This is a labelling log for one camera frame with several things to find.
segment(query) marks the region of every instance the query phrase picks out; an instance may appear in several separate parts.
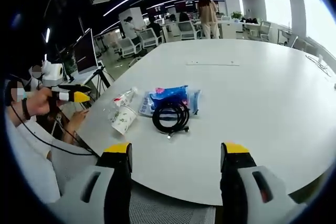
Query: office chair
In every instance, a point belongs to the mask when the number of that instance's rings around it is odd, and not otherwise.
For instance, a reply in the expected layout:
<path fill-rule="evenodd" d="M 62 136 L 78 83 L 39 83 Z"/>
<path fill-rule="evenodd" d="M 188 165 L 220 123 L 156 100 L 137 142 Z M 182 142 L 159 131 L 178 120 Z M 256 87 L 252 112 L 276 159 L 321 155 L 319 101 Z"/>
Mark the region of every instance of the office chair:
<path fill-rule="evenodd" d="M 269 42 L 269 30 L 271 28 L 271 23 L 262 21 L 257 30 L 250 30 L 248 38 L 256 41 Z"/>
<path fill-rule="evenodd" d="M 178 22 L 178 28 L 181 31 L 181 40 L 200 39 L 201 30 L 196 30 L 193 23 L 189 21 Z"/>
<path fill-rule="evenodd" d="M 141 43 L 134 44 L 130 38 L 121 39 L 118 41 L 119 46 L 121 47 L 121 57 L 122 58 L 130 58 L 133 55 L 138 54 L 141 51 Z M 131 67 L 135 62 L 140 60 L 141 57 L 134 58 L 131 63 L 129 63 L 129 67 Z"/>
<path fill-rule="evenodd" d="M 153 28 L 138 32 L 141 39 L 142 48 L 159 46 L 163 42 L 163 36 L 157 37 Z"/>

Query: cup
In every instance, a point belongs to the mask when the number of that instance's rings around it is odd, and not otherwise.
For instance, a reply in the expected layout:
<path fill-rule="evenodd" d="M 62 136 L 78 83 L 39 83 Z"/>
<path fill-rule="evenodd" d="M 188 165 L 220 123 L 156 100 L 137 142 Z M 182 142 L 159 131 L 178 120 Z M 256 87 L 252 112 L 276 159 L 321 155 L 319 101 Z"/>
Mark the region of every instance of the cup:
<path fill-rule="evenodd" d="M 132 124 L 136 118 L 137 113 L 128 106 L 120 106 L 119 111 L 116 113 L 114 119 L 112 120 L 112 127 L 120 132 L 122 135 L 125 134 L 129 126 Z"/>

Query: dark shirt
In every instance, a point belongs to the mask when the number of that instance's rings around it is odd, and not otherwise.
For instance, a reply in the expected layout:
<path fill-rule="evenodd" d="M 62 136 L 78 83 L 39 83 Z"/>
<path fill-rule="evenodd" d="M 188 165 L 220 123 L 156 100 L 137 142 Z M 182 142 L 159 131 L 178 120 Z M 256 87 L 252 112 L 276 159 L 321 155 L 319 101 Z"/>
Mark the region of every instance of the dark shirt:
<path fill-rule="evenodd" d="M 161 26 L 157 23 L 150 23 L 147 25 L 147 28 L 153 28 L 153 31 L 155 32 L 155 35 L 157 37 L 160 37 L 160 31 L 161 31 Z"/>

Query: computer monitor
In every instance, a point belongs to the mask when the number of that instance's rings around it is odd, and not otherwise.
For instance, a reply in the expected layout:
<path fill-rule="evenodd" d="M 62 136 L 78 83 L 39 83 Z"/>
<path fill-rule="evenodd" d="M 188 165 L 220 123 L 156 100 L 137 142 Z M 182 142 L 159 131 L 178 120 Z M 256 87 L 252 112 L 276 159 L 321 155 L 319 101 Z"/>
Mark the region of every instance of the computer monitor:
<path fill-rule="evenodd" d="M 196 4 L 193 0 L 180 1 L 174 4 L 177 13 L 194 13 L 196 12 Z"/>
<path fill-rule="evenodd" d="M 74 54 L 79 74 L 98 68 L 91 29 L 74 45 Z"/>
<path fill-rule="evenodd" d="M 159 14 L 165 14 L 166 12 L 167 11 L 164 5 L 159 5 L 159 6 L 147 9 L 148 15 L 159 15 Z"/>

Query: mesh chair back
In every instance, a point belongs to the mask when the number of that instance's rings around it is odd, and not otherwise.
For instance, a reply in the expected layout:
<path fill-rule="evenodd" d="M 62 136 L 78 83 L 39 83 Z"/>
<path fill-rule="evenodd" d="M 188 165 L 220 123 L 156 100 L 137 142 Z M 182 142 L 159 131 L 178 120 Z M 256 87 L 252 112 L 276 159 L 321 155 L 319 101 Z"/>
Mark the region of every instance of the mesh chair back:
<path fill-rule="evenodd" d="M 144 31 L 139 32 L 140 37 L 143 40 L 154 39 L 155 34 L 152 28 L 146 29 Z"/>
<path fill-rule="evenodd" d="M 271 27 L 270 22 L 262 21 L 260 24 L 260 33 L 261 34 L 269 34 L 269 29 Z"/>
<path fill-rule="evenodd" d="M 133 46 L 130 38 L 121 39 L 118 41 L 118 44 L 122 49 Z"/>
<path fill-rule="evenodd" d="M 191 21 L 184 21 L 178 23 L 180 31 L 193 31 L 193 25 Z"/>

